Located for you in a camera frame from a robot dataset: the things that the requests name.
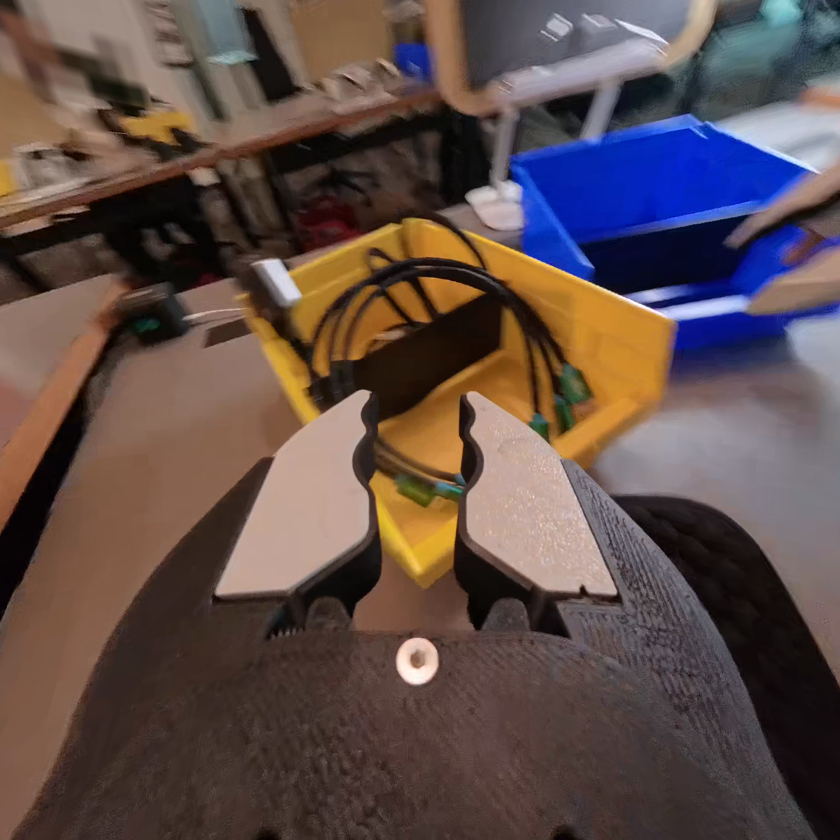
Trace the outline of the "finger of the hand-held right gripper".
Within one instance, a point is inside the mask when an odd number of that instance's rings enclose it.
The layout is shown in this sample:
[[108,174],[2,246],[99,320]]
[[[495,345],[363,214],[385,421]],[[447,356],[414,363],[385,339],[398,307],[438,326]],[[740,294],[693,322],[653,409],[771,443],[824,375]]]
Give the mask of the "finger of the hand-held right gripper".
[[751,298],[747,312],[754,316],[768,316],[838,302],[839,248],[828,248],[761,287]]
[[730,233],[724,244],[730,249],[743,248],[766,231],[787,224],[792,219],[812,215],[819,207],[834,203],[838,194],[837,165],[808,174],[748,216]]

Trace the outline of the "white tablet stand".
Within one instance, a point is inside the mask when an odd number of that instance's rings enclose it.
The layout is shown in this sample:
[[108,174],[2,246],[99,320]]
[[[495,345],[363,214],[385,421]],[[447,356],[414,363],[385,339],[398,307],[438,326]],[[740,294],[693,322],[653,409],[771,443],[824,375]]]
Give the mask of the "white tablet stand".
[[607,129],[623,84],[661,71],[668,47],[668,42],[652,35],[634,35],[618,44],[552,65],[516,70],[500,78],[495,93],[498,120],[489,183],[465,196],[480,222],[501,232],[517,232],[523,228],[522,188],[509,177],[523,109],[592,91],[594,97],[581,136],[584,140],[596,140]]

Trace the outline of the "red bag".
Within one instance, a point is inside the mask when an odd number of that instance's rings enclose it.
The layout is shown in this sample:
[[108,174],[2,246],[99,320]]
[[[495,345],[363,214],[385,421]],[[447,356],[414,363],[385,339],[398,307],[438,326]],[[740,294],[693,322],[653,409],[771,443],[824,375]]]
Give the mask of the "red bag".
[[317,196],[295,214],[301,250],[305,253],[361,235],[354,207],[333,195]]

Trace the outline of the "wooden desk black legs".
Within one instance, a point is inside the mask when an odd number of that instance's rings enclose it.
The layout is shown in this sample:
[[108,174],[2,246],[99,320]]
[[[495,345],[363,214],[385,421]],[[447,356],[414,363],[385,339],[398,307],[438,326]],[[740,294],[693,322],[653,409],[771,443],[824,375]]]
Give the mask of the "wooden desk black legs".
[[47,217],[68,207],[88,205],[195,169],[209,168],[220,161],[247,158],[359,123],[430,109],[442,102],[434,87],[414,84],[403,87],[396,95],[374,99],[351,109],[338,109],[328,98],[315,92],[300,94],[216,126],[209,145],[198,152],[177,156],[173,161],[160,162],[147,150],[117,150],[116,154],[96,160],[94,173],[80,182],[60,185],[48,193],[27,191],[3,197],[1,229]]

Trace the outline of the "black bin divider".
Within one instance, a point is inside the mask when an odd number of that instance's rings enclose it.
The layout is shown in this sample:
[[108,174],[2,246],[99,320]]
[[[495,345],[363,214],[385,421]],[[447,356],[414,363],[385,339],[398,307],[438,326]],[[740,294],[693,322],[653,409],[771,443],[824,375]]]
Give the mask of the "black bin divider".
[[375,394],[379,419],[402,415],[501,346],[501,303],[480,296],[344,368],[348,393]]
[[582,244],[594,283],[620,295],[726,280],[744,253],[725,245],[744,217],[670,227]]

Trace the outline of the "black rectangular box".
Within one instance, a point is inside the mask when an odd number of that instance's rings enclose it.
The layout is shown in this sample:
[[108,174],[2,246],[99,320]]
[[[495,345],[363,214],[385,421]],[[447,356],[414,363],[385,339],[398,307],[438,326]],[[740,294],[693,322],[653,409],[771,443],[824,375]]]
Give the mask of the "black rectangular box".
[[129,291],[117,303],[120,323],[143,347],[180,339],[192,328],[170,282]]

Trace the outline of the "yellow plastic bin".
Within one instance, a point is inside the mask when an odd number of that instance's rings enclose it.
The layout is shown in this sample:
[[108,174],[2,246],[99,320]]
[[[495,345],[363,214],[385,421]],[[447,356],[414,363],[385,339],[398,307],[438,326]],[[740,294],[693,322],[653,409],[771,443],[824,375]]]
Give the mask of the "yellow plastic bin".
[[[587,469],[605,446],[649,414],[662,399],[676,327],[666,316],[555,269],[514,249],[453,225],[408,218],[357,238],[290,272],[302,300],[289,311],[271,305],[255,277],[241,280],[245,319],[299,421],[320,415],[309,394],[308,367],[359,360],[432,321],[412,286],[375,294],[371,269],[390,260],[441,257],[477,266],[506,281],[541,317],[562,352],[552,359],[561,392],[553,394],[538,357],[540,405],[549,439],[564,458]],[[432,276],[421,278],[439,316],[485,296]],[[381,438],[426,466],[457,473],[460,397],[478,392],[525,424],[532,417],[527,350],[512,312],[502,307],[500,348],[436,388],[410,411],[379,419]],[[385,551],[417,584],[427,587],[453,562],[456,502],[423,508],[398,495],[379,472],[372,480]]]
[[138,117],[118,116],[122,131],[137,139],[175,145],[174,130],[193,134],[195,124],[192,118],[180,111],[152,111]]

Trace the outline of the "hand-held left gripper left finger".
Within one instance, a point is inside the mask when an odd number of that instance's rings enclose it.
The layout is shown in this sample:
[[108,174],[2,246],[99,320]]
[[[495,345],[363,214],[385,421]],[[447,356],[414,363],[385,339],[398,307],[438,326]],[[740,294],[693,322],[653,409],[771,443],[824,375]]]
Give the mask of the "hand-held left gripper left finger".
[[382,572],[371,478],[375,394],[357,391],[275,453],[214,591],[219,601],[331,597],[353,611]]

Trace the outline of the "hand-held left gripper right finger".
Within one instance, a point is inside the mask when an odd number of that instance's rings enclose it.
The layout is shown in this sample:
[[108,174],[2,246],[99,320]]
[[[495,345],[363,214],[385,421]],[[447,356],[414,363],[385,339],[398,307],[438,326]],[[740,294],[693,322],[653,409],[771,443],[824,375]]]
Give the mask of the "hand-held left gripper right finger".
[[459,432],[455,577],[468,597],[614,601],[613,575],[550,443],[477,392],[460,398]]

